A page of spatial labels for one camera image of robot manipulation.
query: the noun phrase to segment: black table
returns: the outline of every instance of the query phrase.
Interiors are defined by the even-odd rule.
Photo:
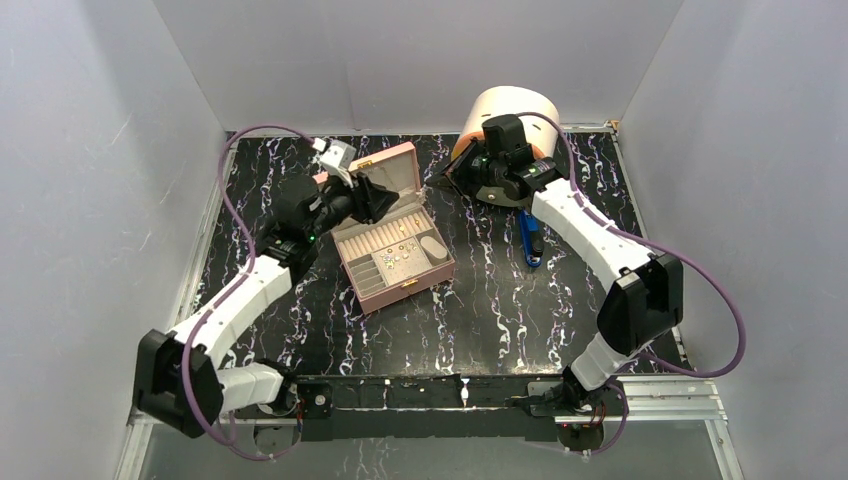
[[[448,161],[456,135],[337,137],[367,155],[415,144],[423,178]],[[579,184],[619,228],[640,233],[609,131],[571,134]],[[318,172],[313,152],[291,138],[240,141],[228,192],[256,230],[280,180]],[[587,265],[546,229],[542,266],[523,259],[517,211],[425,187],[426,208],[457,260],[452,283],[437,285],[370,315],[362,313],[329,238],[304,280],[271,306],[233,346],[230,362],[271,358],[305,375],[513,375],[562,370],[597,332],[604,292]],[[222,209],[198,293],[208,301],[245,262],[247,247]],[[653,352],[684,364],[671,334]],[[637,364],[635,372],[657,372]]]

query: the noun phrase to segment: blue object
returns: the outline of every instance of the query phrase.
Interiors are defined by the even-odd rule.
[[[526,210],[521,211],[518,223],[521,225],[524,260],[527,265],[536,268],[542,264],[542,255],[545,253],[545,241],[542,239],[542,232],[539,231],[539,224]]]

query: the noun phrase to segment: gray wall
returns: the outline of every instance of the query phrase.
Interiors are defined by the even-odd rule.
[[[111,478],[223,130],[150,0],[0,8],[3,478]]]
[[[846,19],[846,2],[686,1],[622,122],[648,232],[747,316],[748,355],[719,387],[749,478],[848,470]],[[722,365],[729,315],[688,288],[684,342]]]
[[[228,129],[459,130],[516,84],[621,118],[681,0],[154,0]]]

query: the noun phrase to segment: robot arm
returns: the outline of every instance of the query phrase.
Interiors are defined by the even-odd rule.
[[[607,294],[598,333],[563,372],[548,403],[576,410],[655,338],[680,323],[683,267],[613,234],[615,224],[569,182],[569,169],[550,157],[537,159],[516,115],[482,123],[484,139],[472,139],[428,183],[502,206],[523,207],[559,233],[592,268]]]
[[[680,260],[657,257],[647,248],[609,231],[615,224],[589,202],[580,205],[565,178],[534,193],[532,214],[553,228],[592,268],[607,297],[598,314],[598,333],[566,368],[572,397],[585,400],[622,365],[682,319]],[[584,211],[591,209],[602,226]]]
[[[260,360],[247,367],[218,370],[231,345],[274,301],[288,293],[318,255],[316,240],[347,218],[373,223],[397,201],[396,192],[351,175],[353,147],[333,141],[319,162],[330,173],[323,187],[312,177],[289,180],[257,237],[253,268],[241,272],[194,315],[167,333],[151,330],[138,348],[133,404],[139,410],[191,438],[203,434],[191,409],[180,375],[181,354],[192,330],[205,322],[192,340],[188,370],[194,399],[213,423],[222,413],[248,405],[291,411],[297,401],[294,376],[283,366]],[[237,289],[231,287],[239,282]]]

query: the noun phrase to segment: pink jewelry box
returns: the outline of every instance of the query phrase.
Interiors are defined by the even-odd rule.
[[[331,232],[362,311],[371,313],[454,277],[456,261],[424,209],[415,146],[404,143],[354,161],[353,175],[397,192],[398,201],[373,225],[347,219]],[[321,184],[326,173],[315,176]]]

